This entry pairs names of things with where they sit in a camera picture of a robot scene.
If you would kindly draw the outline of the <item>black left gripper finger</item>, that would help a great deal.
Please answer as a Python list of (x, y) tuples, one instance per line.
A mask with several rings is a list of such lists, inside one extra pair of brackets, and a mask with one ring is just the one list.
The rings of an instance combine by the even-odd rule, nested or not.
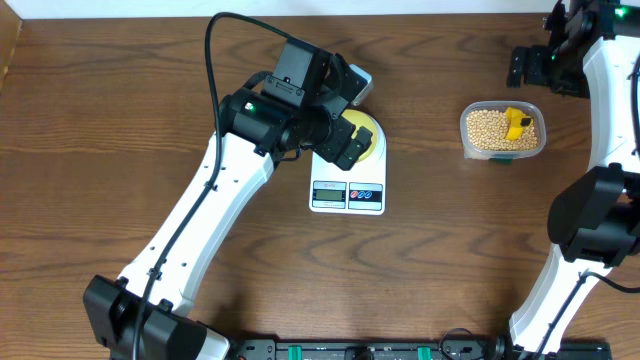
[(372, 144), (373, 133), (366, 127), (359, 127), (355, 137), (351, 139), (350, 153), (352, 155), (363, 155)]
[(359, 157), (365, 152), (365, 147), (360, 142), (350, 142), (334, 161), (334, 164), (343, 171), (353, 168)]

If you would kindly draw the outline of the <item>yellow plastic scoop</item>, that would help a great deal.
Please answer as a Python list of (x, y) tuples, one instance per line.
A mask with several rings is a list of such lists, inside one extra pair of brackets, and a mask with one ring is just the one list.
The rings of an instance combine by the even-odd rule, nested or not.
[(525, 114), (522, 110), (508, 107), (505, 112), (509, 122), (509, 128), (505, 135), (505, 139), (509, 141), (519, 140), (524, 134), (524, 130), (530, 127), (534, 120), (531, 116)]

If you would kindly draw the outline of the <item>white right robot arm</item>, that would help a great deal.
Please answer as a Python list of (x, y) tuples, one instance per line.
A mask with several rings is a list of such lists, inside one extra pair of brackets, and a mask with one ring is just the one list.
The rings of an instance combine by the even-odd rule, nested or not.
[(639, 9), (611, 0), (559, 1), (545, 46), (517, 47), (506, 83), (589, 100), (586, 173), (552, 202), (543, 270), (488, 359), (555, 359), (591, 290), (639, 252)]

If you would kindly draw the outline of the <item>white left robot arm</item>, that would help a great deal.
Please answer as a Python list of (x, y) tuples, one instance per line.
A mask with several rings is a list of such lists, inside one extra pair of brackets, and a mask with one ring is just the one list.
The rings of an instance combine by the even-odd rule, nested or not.
[(216, 129), (189, 186), (144, 250), (116, 279), (94, 277), (83, 303), (114, 359), (224, 359), (231, 342), (191, 320), (204, 275), (232, 225), (283, 161), (311, 150), (352, 169), (373, 135), (344, 117), (372, 77), (296, 38), (276, 68), (214, 105)]

